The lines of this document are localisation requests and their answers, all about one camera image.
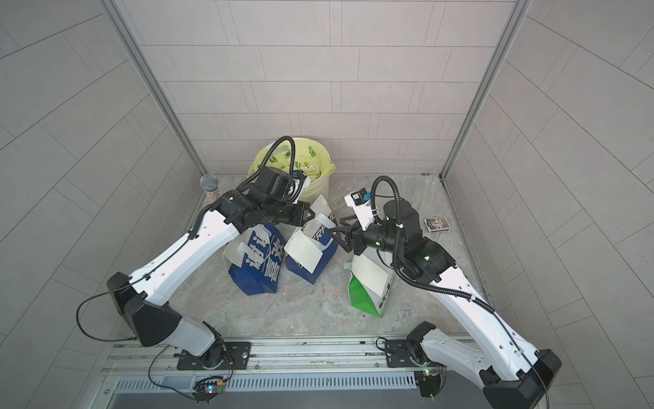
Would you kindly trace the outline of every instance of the metal vent grille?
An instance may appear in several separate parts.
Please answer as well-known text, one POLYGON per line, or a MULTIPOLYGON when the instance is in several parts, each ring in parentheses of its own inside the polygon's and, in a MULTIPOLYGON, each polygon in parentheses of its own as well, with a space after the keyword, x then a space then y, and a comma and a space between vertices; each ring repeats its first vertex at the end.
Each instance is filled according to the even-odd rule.
MULTIPOLYGON (((190 392, 191 385, 206 378, 206 375, 189 375, 188 382, 175 376, 175 385, 166 382, 166 376, 153 376, 163 385, 174 386, 180 391, 190 392)), ((342 372, 308 374, 237 374, 227 383, 225 392, 268 392, 268 391, 325 391, 346 389, 415 389, 413 372, 342 372)), ((153 385, 147 376, 121 376, 115 393, 172 392, 170 389, 153 385)))

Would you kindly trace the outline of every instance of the tiled wall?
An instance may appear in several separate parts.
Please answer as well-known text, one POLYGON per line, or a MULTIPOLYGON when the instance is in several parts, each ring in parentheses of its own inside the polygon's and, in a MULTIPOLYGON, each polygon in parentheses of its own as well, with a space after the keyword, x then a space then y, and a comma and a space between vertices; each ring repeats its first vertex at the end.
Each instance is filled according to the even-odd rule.
POLYGON ((513 3, 116 0, 209 171, 282 135, 340 173, 439 172, 513 3))
MULTIPOLYGON (((0 1, 0 407, 70 408, 75 309, 184 228, 199 173, 95 0, 0 1)), ((123 338, 108 296, 86 330, 123 338)))
POLYGON ((534 0, 447 178, 559 408, 654 407, 653 26, 649 0, 534 0))

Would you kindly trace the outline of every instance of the small box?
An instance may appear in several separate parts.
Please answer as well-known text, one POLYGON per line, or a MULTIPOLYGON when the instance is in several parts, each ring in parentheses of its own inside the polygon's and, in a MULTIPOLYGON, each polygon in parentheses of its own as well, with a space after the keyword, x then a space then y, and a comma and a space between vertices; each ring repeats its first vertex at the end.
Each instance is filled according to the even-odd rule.
POLYGON ((445 217, 432 217, 424 220, 429 233, 449 231, 449 223, 445 217))

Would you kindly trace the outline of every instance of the microphone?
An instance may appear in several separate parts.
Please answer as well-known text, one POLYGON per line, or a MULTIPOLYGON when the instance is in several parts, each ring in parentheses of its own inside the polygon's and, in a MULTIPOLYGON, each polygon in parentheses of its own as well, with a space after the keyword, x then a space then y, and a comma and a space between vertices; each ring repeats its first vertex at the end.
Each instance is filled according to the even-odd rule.
POLYGON ((207 199, 209 203, 213 203, 220 197, 218 191, 218 176, 213 173, 206 173, 200 178, 200 186, 207 192, 207 199))

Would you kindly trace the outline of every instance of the microphone grille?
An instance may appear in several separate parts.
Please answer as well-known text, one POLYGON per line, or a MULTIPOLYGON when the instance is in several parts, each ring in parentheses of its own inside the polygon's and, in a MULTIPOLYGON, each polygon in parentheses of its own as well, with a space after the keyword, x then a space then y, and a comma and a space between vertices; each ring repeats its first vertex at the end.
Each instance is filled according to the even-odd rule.
POLYGON ((213 192, 218 188, 218 176, 213 173, 206 173, 200 178, 200 186, 207 192, 213 192))

